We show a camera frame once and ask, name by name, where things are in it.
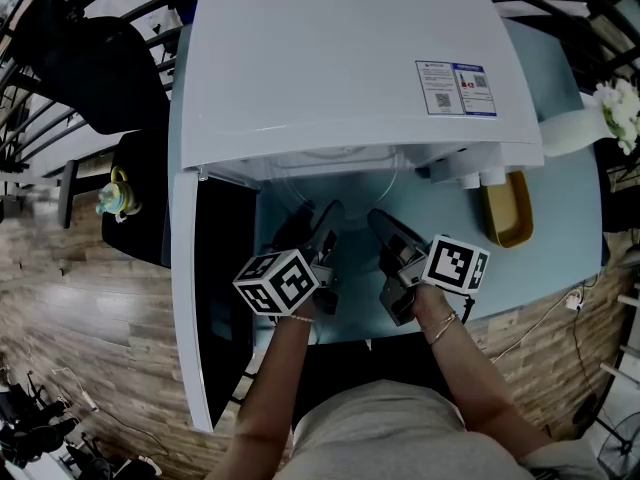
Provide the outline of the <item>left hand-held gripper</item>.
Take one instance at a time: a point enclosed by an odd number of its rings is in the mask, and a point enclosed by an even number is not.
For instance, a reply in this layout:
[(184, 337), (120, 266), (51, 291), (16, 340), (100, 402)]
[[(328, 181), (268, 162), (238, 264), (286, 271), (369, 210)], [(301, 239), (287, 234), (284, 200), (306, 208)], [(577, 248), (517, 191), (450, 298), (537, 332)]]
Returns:
[(296, 249), (255, 256), (233, 280), (255, 314), (292, 316), (309, 299), (318, 303), (323, 313), (336, 313), (338, 295), (332, 290), (335, 274), (328, 257), (343, 229), (345, 208), (341, 201), (332, 201), (312, 232), (313, 216), (313, 210), (305, 205), (290, 213), (276, 231), (272, 247)]

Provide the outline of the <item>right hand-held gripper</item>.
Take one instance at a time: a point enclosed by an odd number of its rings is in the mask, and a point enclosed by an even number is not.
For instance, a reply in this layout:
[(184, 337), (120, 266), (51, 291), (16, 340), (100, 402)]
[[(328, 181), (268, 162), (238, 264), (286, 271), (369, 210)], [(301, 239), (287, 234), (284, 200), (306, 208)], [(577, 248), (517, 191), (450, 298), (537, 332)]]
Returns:
[(490, 258), (487, 251), (445, 235), (426, 245), (412, 229), (379, 209), (369, 212), (367, 222), (380, 242), (379, 268), (386, 276), (380, 301), (397, 326), (414, 319), (412, 305), (421, 284), (463, 297), (462, 319), (468, 319)]

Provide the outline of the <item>clear plastic plate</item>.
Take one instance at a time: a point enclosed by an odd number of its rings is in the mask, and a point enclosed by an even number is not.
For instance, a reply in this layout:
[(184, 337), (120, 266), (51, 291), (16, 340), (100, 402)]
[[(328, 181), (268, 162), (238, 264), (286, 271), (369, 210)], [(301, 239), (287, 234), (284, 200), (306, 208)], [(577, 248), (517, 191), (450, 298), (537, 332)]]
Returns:
[(347, 146), (273, 155), (264, 166), (271, 190), (289, 210), (322, 212), (338, 200), (355, 226), (389, 194), (403, 161), (395, 146)]

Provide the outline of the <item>person's left forearm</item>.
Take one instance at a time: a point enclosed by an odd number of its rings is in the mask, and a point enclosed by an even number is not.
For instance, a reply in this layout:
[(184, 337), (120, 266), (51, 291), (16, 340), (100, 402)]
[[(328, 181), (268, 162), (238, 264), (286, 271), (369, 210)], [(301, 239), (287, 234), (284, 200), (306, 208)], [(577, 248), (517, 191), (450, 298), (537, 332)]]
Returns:
[(236, 417), (230, 445), (205, 480), (271, 480), (289, 439), (316, 305), (279, 320)]

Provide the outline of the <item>person's right forearm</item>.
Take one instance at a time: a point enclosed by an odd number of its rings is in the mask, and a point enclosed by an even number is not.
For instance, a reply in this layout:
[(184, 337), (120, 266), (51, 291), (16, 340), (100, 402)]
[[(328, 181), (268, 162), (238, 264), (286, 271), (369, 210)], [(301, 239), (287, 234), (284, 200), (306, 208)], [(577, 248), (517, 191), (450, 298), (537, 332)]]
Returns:
[(552, 443), (522, 417), (504, 377), (478, 348), (441, 289), (420, 285), (412, 311), (468, 430), (492, 438), (516, 459)]

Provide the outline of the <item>yellow rectangular tray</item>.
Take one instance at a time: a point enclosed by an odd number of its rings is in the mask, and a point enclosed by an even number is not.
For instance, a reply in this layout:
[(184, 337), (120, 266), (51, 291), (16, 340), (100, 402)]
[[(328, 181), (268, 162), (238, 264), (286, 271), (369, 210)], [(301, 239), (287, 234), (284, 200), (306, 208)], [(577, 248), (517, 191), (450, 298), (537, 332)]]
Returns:
[(506, 183), (481, 188), (486, 235), (505, 249), (526, 243), (533, 235), (533, 208), (526, 177), (511, 172)]

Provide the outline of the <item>person's black trousers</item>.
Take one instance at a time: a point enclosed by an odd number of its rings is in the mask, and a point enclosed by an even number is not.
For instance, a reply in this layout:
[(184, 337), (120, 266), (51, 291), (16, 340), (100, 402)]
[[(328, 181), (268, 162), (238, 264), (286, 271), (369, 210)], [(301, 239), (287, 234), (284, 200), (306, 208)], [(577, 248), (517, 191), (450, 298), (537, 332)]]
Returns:
[(429, 388), (454, 398), (421, 333), (307, 347), (292, 426), (312, 409), (347, 390), (380, 380)]

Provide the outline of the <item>light blue top table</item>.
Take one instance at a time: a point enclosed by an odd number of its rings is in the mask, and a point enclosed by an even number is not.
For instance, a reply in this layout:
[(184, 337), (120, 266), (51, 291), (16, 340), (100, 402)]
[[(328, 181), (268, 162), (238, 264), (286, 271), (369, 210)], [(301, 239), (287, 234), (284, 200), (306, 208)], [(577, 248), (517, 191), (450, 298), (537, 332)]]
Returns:
[[(525, 25), (503, 21), (532, 97), (536, 119), (563, 113), (580, 100), (569, 87), (570, 70), (556, 38)], [(187, 49), (192, 25), (180, 38), (179, 57)], [(427, 167), (400, 168), (383, 206), (424, 237), (447, 233), (488, 250), (488, 276), (472, 316), (480, 318), (526, 304), (593, 275), (601, 257), (601, 203), (594, 154), (589, 150), (545, 158), (541, 166), (521, 170), (533, 208), (534, 232), (524, 244), (501, 248), (486, 235), (481, 188), (466, 189), (458, 181), (437, 182)], [(198, 185), (195, 230), (196, 316), (210, 315), (206, 332), (231, 334), (231, 309), (223, 296), (241, 264), (273, 231), (280, 216), (264, 199), (251, 203), (240, 238), (240, 253), (223, 252), (229, 235), (215, 230), (239, 212), (241, 203), (224, 206), (205, 196)]]

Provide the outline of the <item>white microwave oven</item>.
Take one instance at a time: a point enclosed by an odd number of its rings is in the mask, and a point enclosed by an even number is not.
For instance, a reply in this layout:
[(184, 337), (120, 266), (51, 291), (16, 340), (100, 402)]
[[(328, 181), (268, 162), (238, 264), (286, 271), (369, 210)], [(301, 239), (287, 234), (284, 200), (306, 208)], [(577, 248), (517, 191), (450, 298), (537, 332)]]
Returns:
[(523, 68), (491, 0), (199, 0), (169, 135), (173, 309), (193, 425), (206, 400), (195, 298), (198, 185), (427, 167), (498, 185), (541, 166)]

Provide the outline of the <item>person's grey shirt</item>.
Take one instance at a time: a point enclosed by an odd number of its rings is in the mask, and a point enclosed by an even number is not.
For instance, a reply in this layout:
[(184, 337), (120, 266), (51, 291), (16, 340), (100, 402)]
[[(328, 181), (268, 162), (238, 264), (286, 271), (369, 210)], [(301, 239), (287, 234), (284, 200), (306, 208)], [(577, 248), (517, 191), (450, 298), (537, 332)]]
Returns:
[(514, 458), (437, 392), (376, 381), (307, 413), (274, 480), (607, 480), (582, 441)]

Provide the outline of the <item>green yellow sippy cup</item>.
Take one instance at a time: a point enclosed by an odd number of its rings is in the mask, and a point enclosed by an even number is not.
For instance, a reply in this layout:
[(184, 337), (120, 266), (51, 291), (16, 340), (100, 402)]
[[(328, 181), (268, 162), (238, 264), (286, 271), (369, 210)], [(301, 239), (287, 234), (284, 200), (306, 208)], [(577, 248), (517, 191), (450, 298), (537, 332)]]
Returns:
[(142, 203), (137, 199), (126, 172), (115, 166), (110, 173), (110, 181), (98, 193), (96, 213), (113, 215), (120, 224), (128, 217), (137, 214)]

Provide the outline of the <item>white vase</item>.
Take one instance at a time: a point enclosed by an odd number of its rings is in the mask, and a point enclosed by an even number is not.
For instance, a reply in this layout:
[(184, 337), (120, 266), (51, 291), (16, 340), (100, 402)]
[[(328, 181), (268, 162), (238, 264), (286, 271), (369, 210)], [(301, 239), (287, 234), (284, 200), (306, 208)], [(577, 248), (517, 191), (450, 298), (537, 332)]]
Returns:
[(613, 137), (598, 106), (561, 113), (541, 122), (539, 129), (545, 157), (563, 156)]

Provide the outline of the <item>black mesh office chair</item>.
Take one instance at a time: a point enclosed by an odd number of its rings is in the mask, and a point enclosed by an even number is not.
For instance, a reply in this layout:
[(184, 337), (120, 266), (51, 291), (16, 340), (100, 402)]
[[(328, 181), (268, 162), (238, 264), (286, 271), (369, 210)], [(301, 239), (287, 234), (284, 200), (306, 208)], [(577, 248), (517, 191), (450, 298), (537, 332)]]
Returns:
[(594, 145), (601, 196), (602, 230), (640, 230), (640, 147), (629, 156), (612, 138)]
[[(68, 16), (63, 0), (37, 0), (20, 20), (11, 53), (30, 67), (54, 101), (76, 111), (101, 135), (117, 134), (111, 170), (122, 168), (142, 209), (118, 224), (102, 219), (111, 247), (160, 267), (171, 265), (168, 131), (170, 101), (142, 35), (119, 17)], [(65, 167), (59, 217), (70, 224), (73, 199), (109, 183), (110, 173), (77, 179)]]

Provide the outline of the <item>black floor fan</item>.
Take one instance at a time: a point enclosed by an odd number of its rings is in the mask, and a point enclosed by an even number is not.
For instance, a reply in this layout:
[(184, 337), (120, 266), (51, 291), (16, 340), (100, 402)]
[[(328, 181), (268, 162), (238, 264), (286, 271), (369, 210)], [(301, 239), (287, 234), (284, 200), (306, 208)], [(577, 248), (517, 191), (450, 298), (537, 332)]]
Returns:
[(640, 480), (640, 412), (612, 427), (601, 418), (595, 421), (608, 432), (598, 462), (609, 480)]

